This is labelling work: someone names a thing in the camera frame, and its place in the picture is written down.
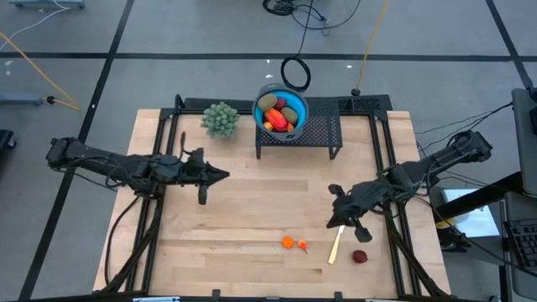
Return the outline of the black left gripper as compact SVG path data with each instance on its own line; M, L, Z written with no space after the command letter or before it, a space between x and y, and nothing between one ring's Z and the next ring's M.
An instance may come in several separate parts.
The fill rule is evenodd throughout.
M215 183L229 177L228 171L205 163L204 149L196 148L192 151L185 151L189 155L182 165L182 183L185 185L214 185Z

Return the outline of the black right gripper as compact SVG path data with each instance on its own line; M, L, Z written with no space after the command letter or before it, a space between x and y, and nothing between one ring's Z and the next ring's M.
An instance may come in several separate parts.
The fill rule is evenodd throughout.
M374 208L379 200L376 182L362 182L349 191L344 191L340 185L331 184L328 190L336 199L332 202L332 216L326 223L327 228L355 227L353 217L363 216Z

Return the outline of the cream-handled table knife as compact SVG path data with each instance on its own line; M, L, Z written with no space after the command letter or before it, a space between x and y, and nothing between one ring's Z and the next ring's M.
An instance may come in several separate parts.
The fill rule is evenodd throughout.
M335 236L335 239L334 239L334 242L332 244L331 251L330 251L330 254L329 254L329 257L328 257L328 260L327 260L327 263L330 264L330 265L334 264L335 261L336 261L339 245L340 245L340 242L341 242L341 236L342 236L344 230L345 230L344 226L339 226L338 227L338 230L337 230L337 233L336 233L336 236Z

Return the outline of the green succulent in white pot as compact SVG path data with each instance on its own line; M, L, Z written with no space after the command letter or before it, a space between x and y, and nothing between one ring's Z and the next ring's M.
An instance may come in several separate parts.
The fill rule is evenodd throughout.
M225 102L210 105L201 119L201 127L212 138L230 139L235 136L240 114Z

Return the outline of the black perforated metal shelf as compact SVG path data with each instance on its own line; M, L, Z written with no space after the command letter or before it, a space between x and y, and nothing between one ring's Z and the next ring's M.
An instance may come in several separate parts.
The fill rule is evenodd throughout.
M255 110L253 117L257 124L255 136L257 159L261 159L262 147L328 148L330 160L336 158L343 146L341 119L336 99L307 97L305 102L309 107L308 117L298 108L296 97L289 101L290 107L300 115L298 127L292 132L294 136L289 140L286 140L287 133L267 132L264 126L258 123L262 115Z

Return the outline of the blue collapsible bowl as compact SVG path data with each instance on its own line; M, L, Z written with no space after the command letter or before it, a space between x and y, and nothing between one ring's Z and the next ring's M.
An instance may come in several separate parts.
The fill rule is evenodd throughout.
M258 107L258 101L262 96L270 93L285 99L288 107L298 114L298 120L295 123L295 130L291 131L290 133L277 133L274 131L269 131L262 125L262 110ZM268 133L281 142L290 142L298 139L304 132L305 124L307 123L309 117L309 105L306 100L297 92L291 91L284 84L274 83L263 86L260 89L258 97L253 102L252 114L254 121L259 127L262 128L263 132Z

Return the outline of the black vented box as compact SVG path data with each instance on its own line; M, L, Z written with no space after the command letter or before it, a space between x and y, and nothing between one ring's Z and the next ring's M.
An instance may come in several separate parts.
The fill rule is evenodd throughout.
M336 102L341 115L374 115L382 122L388 121L388 112L393 110L389 95L341 96Z

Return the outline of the white flat panel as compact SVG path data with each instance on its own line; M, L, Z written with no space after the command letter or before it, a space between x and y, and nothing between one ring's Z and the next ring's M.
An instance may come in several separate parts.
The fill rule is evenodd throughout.
M441 194L444 202L449 203L474 191L476 189L443 189ZM469 238L499 236L498 227L489 206L483 206L460 216L455 216L449 222Z

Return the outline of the black desk support bar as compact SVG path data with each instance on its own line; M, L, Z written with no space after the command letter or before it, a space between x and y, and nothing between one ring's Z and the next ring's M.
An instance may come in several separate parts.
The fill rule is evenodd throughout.
M436 207L434 214L435 222L451 219L502 200L508 192L524 193L523 177L520 172L513 173L472 193Z

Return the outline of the black keyboard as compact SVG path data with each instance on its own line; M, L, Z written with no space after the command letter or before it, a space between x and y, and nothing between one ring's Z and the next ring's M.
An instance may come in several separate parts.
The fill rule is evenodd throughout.
M504 227L519 264L528 270L537 269L537 219L506 221Z

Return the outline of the grey desk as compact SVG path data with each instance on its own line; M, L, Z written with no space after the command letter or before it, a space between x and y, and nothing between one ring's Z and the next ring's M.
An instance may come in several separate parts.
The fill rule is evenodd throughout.
M531 117L531 112L537 113L537 102L526 89L513 89L511 95L523 187L530 195L537 195L537 134Z

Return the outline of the grey metal floor bar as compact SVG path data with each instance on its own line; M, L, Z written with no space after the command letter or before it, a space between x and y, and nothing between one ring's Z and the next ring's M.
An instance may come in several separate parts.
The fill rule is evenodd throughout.
M43 103L44 101L41 96L0 92L0 104L26 104L41 106Z

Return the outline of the black caster wheel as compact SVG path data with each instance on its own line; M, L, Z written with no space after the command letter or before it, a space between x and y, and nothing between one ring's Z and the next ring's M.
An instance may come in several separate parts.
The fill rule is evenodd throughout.
M17 146L13 131L0 129L0 150L13 149Z

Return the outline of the grey cart base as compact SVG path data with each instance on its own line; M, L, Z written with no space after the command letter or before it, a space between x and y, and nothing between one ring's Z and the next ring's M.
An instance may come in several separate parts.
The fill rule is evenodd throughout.
M8 0L8 2L17 8L25 8L29 6L44 8L45 6L55 6L61 9L84 9L86 7L84 0Z

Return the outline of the black aluminium table frame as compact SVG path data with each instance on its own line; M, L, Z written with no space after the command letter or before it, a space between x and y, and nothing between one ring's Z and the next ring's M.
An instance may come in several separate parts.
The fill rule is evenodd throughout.
M352 229L342 236L334 264L327 263L337 230L326 227L333 196L373 180L384 168L416 160L409 116L392 110L388 121L374 115L341 115L343 146L330 160L328 148L262 147L256 157L257 124L250 101L231 101L240 118L229 141L201 128L211 101L178 99L172 108L138 112L130 153L178 154L203 148L205 158L230 176L215 183L202 206L193 187L166 186L159 199L137 199L122 187L111 224L112 242L96 276L101 294L177 296L206 300L432 298L447 296L446 275L430 210L418 202L385 205L362 219L373 234L364 245L369 259L355 264L359 242ZM295 240L291 249L281 240ZM297 243L307 241L308 253Z

